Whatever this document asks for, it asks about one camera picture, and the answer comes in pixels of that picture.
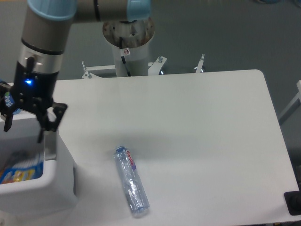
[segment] light blue joint cap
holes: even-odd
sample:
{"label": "light blue joint cap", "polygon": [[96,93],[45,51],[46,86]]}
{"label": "light blue joint cap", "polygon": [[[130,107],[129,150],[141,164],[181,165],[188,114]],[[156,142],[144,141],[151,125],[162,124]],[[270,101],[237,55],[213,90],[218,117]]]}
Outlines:
{"label": "light blue joint cap", "polygon": [[39,16],[55,21],[71,19],[77,10],[77,0],[27,0]]}
{"label": "light blue joint cap", "polygon": [[151,14],[151,0],[127,0],[127,20],[147,19]]}

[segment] bottle label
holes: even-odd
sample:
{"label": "bottle label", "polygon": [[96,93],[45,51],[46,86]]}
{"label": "bottle label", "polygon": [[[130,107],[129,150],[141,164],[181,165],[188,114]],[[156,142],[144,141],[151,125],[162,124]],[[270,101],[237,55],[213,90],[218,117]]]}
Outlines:
{"label": "bottle label", "polygon": [[127,157],[128,157],[128,159],[129,159],[129,161],[130,161],[130,164],[131,164],[131,166],[132,166],[132,169],[135,170],[135,169],[136,169],[136,164],[135,164],[134,160],[132,159],[131,153],[130,153],[129,150],[127,150]]}
{"label": "bottle label", "polygon": [[10,93],[9,92],[5,93],[5,104],[6,104],[6,106],[10,107],[14,103],[15,102],[14,102],[13,98],[10,96]]}

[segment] blue led light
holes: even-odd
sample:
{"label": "blue led light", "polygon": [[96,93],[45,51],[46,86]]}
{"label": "blue led light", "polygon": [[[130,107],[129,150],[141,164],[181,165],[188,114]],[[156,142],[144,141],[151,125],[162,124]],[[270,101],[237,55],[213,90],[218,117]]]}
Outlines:
{"label": "blue led light", "polygon": [[30,79],[26,79],[25,82],[26,82],[28,85],[32,85],[32,80],[30,80]]}

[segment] metal frame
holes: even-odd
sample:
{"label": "metal frame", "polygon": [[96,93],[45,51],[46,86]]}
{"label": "metal frame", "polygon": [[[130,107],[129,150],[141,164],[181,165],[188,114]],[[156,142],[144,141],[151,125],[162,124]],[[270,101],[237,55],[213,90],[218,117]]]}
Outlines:
{"label": "metal frame", "polygon": [[290,101],[290,103],[280,113],[278,121],[280,126],[298,109],[301,105],[301,81],[297,83],[299,92]]}
{"label": "metal frame", "polygon": [[[149,63],[149,75],[159,75],[162,71],[162,67],[166,63],[167,58],[163,56],[159,56],[155,62]],[[106,73],[115,73],[115,65],[107,65],[107,66],[96,66],[96,67],[86,67],[84,61],[82,61],[84,74],[82,76],[83,79],[91,79],[91,78],[101,78],[96,76],[92,72],[97,72],[100,74]]]}

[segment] colorful packaging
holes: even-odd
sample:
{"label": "colorful packaging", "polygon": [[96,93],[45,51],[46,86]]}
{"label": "colorful packaging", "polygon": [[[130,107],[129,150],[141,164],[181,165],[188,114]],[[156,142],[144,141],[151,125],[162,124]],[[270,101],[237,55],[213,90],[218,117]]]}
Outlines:
{"label": "colorful packaging", "polygon": [[0,171],[0,184],[8,184],[40,178],[43,174],[43,153],[29,155],[26,152],[13,153],[5,168]]}

